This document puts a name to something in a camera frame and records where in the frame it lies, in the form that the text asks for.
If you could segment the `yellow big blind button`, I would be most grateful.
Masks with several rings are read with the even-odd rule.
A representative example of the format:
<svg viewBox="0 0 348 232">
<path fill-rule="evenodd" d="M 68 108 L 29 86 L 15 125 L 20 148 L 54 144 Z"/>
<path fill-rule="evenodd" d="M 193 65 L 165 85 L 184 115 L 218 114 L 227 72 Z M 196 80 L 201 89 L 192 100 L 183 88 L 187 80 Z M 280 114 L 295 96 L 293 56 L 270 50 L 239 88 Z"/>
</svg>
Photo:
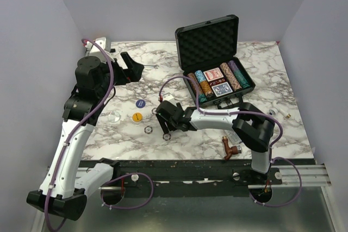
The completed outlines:
<svg viewBox="0 0 348 232">
<path fill-rule="evenodd" d="M 133 120 L 134 122 L 140 122 L 140 121 L 142 121 L 142 119 L 143 119 L 143 116 L 142 116 L 142 114 L 139 113 L 139 112 L 136 112 L 136 113 L 134 113 L 134 114 L 132 115 L 132 120 Z"/>
</svg>

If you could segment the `blue small blind button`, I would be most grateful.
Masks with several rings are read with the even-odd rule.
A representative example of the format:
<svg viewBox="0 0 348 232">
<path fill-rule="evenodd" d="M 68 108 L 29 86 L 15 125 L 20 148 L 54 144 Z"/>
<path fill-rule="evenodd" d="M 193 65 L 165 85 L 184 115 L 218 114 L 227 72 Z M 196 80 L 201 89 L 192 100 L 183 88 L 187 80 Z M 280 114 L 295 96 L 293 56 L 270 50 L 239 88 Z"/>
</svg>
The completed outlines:
<svg viewBox="0 0 348 232">
<path fill-rule="evenodd" d="M 146 102 L 143 99 L 139 99 L 135 103 L 137 108 L 144 108 L 146 106 Z"/>
</svg>

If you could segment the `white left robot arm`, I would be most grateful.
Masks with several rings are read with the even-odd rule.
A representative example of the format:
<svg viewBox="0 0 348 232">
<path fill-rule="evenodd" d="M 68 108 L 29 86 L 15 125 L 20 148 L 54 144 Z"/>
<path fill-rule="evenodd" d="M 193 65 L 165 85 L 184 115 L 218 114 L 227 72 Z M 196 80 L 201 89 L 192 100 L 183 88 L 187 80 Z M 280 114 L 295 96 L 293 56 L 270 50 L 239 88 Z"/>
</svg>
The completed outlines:
<svg viewBox="0 0 348 232">
<path fill-rule="evenodd" d="M 113 87 L 141 79 L 144 66 L 127 52 L 122 52 L 121 57 L 126 69 L 116 61 L 108 65 L 95 56 L 83 57 L 77 62 L 76 84 L 64 104 L 57 151 L 40 188 L 27 196 L 27 203 L 45 215 L 76 221 L 88 198 L 100 186 L 105 183 L 114 186 L 120 181 L 119 162 L 106 158 L 99 160 L 81 180 L 76 179 L 76 174 L 85 145 Z"/>
</svg>

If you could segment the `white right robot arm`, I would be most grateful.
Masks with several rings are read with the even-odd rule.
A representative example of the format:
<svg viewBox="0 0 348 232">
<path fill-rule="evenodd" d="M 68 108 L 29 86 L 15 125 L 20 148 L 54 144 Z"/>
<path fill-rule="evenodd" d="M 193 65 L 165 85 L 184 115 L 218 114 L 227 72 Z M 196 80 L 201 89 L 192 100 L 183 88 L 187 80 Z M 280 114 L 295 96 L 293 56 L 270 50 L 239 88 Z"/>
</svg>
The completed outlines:
<svg viewBox="0 0 348 232">
<path fill-rule="evenodd" d="M 203 110 L 197 107 L 183 109 L 179 103 L 174 105 L 162 101 L 156 108 L 156 117 L 164 134 L 175 130 L 205 129 L 235 132 L 251 150 L 251 180 L 262 184 L 270 178 L 270 140 L 274 134 L 275 120 L 251 103 L 243 103 L 232 109 Z"/>
</svg>

